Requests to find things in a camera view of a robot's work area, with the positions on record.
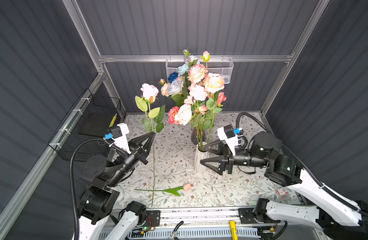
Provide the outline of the white ribbed ceramic vase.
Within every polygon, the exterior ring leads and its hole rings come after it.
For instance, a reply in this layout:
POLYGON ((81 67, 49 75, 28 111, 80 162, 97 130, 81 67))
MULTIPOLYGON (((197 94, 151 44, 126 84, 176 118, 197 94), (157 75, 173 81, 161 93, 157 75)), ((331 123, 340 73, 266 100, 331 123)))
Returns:
POLYGON ((194 155, 194 160, 193 160, 193 166, 194 166, 194 170, 198 173, 198 174, 204 174, 205 171, 207 170, 207 167, 205 167, 204 165, 202 165, 200 163, 201 160, 207 159, 210 157, 210 153, 209 152, 202 152, 198 149, 198 146, 196 146, 196 150, 195 150, 195 155, 194 155))

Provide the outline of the coral red rose stem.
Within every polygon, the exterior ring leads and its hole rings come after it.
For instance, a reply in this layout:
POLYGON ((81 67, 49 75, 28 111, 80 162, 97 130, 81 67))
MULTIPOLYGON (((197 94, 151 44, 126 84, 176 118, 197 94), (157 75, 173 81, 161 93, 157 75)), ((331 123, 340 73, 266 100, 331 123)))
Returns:
POLYGON ((169 123, 173 125, 179 125, 179 121, 176 121, 176 115, 178 114, 180 108, 179 107, 173 107, 169 111, 169 123))

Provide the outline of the pink tulip stem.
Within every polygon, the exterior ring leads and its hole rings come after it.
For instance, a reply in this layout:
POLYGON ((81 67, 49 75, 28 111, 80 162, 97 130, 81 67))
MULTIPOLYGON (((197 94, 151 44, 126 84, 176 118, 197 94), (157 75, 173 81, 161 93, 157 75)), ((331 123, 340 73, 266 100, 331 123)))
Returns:
POLYGON ((176 187, 176 188, 169 188, 169 189, 164 189, 164 190, 143 190, 143 189, 136 189, 136 191, 142 191, 142 192, 163 192, 163 193, 169 193, 175 196, 180 197, 181 194, 179 193, 179 191, 183 190, 183 191, 188 191, 193 187, 193 184, 188 183, 185 184, 183 186, 180 187, 176 187))

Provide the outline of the peach spray rose stem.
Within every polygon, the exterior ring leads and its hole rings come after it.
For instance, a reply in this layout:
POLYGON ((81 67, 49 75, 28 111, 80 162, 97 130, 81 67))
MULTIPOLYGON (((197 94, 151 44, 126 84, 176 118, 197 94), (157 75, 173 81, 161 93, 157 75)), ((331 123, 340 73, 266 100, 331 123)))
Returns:
POLYGON ((196 111, 198 113, 201 113, 203 116, 206 114, 206 112, 208 111, 208 108, 206 107, 206 105, 202 105, 202 106, 199 106, 196 111))

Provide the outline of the deep pink rose stem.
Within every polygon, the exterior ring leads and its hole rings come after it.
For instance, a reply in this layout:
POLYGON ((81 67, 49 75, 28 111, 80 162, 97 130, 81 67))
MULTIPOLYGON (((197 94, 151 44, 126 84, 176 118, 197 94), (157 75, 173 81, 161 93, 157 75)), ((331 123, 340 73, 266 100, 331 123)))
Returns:
POLYGON ((211 140, 211 136, 212 136, 212 132, 213 132, 213 128, 214 128, 214 119, 215 119, 215 115, 217 114, 217 113, 220 113, 221 112, 221 110, 219 110, 219 111, 216 111, 215 109, 216 108, 220 108, 220 109, 222 109, 222 107, 223 107, 223 102, 224 101, 226 101, 226 99, 227 99, 227 97, 225 96, 225 93, 224 92, 216 92, 215 94, 213 94, 213 96, 214 96, 214 99, 215 99, 215 97, 216 97, 216 95, 217 95, 217 100, 216 100, 216 102, 215 102, 215 108, 213 109, 213 110, 211 110, 211 125, 210 125, 210 129, 209 129, 209 134, 208 134, 208 139, 207 139, 207 143, 209 144, 210 143, 210 140, 211 140))

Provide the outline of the cream white rose stem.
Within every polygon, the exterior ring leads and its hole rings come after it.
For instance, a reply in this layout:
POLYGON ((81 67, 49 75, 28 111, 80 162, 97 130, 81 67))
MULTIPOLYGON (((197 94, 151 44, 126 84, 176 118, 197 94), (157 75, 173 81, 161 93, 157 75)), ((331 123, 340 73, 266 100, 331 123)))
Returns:
POLYGON ((175 121, 178 122, 180 125, 187 125, 192 118, 192 110, 191 105, 182 105, 179 108, 178 113, 175 115, 175 121))

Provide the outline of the pale pink rose stem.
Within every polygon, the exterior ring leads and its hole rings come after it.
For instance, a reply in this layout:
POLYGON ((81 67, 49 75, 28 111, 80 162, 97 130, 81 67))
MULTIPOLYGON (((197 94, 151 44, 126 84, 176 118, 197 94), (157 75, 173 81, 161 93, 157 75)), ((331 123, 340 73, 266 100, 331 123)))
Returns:
POLYGON ((135 96, 135 102, 139 110, 145 113, 145 118, 142 119, 143 126, 147 132, 160 133, 164 128, 162 120, 159 120, 161 111, 160 107, 152 108, 152 104, 158 98, 159 89, 154 85, 147 83, 142 84, 142 96, 135 96))

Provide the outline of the white peony flower stem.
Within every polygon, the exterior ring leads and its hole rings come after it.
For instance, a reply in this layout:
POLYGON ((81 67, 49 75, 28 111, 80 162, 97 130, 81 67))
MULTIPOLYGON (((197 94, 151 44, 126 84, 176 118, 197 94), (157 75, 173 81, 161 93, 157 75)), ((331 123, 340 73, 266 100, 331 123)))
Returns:
POLYGON ((161 87, 161 94, 165 97, 168 97, 170 95, 168 89, 171 85, 170 82, 166 82, 164 79, 160 79, 159 83, 162 85, 161 87))

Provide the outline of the pink carnation flower stem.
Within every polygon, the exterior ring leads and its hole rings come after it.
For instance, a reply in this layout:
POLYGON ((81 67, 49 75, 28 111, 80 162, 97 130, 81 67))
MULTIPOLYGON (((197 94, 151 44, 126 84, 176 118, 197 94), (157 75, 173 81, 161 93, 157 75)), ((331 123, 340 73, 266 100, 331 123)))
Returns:
POLYGON ((191 85, 188 90, 189 96, 184 100, 186 105, 193 105, 194 101, 204 101, 207 98, 207 92, 201 85, 191 85))

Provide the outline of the pale blue white rose stem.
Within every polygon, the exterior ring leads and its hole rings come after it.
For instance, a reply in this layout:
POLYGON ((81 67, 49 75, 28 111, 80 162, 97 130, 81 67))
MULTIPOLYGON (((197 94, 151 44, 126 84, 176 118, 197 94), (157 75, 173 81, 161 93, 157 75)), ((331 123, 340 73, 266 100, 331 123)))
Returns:
POLYGON ((184 81, 174 80, 168 87, 168 95, 175 102, 181 102, 183 100, 184 83, 184 81))

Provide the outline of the peach pink peony stem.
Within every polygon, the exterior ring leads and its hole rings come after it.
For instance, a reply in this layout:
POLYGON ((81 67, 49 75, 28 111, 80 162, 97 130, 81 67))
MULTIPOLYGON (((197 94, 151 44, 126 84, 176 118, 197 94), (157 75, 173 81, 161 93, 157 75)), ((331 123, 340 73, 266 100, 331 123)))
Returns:
POLYGON ((207 63, 210 61, 210 53, 204 51, 200 56, 205 62, 203 64, 193 65, 188 71, 188 80, 190 81, 190 86, 188 90, 193 92, 197 90, 198 92, 207 92, 215 94, 224 89, 225 80, 220 74, 210 73, 207 63))

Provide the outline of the white green peony stem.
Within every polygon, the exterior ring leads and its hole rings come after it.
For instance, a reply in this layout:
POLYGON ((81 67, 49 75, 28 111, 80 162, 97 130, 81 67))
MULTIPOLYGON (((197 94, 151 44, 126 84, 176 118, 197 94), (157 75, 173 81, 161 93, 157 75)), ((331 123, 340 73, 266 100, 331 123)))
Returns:
POLYGON ((183 54, 184 54, 184 64, 178 67, 179 76, 183 76, 185 73, 188 73, 191 67, 199 64, 198 57, 192 55, 188 49, 184 49, 183 54))

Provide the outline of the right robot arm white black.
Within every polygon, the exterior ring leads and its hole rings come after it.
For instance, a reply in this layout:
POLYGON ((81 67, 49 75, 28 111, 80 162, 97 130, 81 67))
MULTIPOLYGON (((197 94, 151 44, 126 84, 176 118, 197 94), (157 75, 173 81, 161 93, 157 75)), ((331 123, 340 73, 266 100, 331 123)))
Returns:
POLYGON ((219 141, 203 147, 215 157, 201 164, 222 175, 232 173, 234 166, 265 168, 265 177, 272 182, 303 195, 309 206, 286 205, 259 198, 252 211, 259 223, 287 221, 309 226, 333 240, 368 240, 367 204, 352 201, 314 179, 306 167, 280 154, 281 140, 268 132, 252 139, 250 149, 240 149, 242 129, 218 130, 219 141))

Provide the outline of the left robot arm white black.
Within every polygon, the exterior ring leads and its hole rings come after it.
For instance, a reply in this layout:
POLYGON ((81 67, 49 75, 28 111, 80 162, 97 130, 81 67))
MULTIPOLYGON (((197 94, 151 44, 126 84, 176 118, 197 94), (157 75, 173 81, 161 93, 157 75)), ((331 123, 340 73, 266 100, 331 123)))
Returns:
POLYGON ((147 164, 147 157, 150 154, 152 143, 156 133, 150 132, 129 142, 126 142, 128 147, 131 147, 131 152, 115 145, 115 138, 125 137, 125 134, 108 133, 103 138, 93 138, 79 144, 74 150, 70 160, 70 189, 72 195, 72 205, 74 214, 74 240, 80 237, 80 222, 79 219, 83 213, 87 213, 91 217, 92 223, 97 223, 99 220, 110 215, 113 209, 115 200, 119 196, 119 192, 113 191, 112 187, 117 186, 121 181, 127 178, 127 174, 135 169, 138 162, 147 164), (88 200, 87 204, 77 204, 73 164, 75 155, 79 149, 94 141, 101 141, 114 148, 120 155, 120 159, 115 162, 110 162, 103 155, 93 155, 87 159, 86 170, 80 178, 90 184, 90 187, 85 190, 81 200, 88 200))

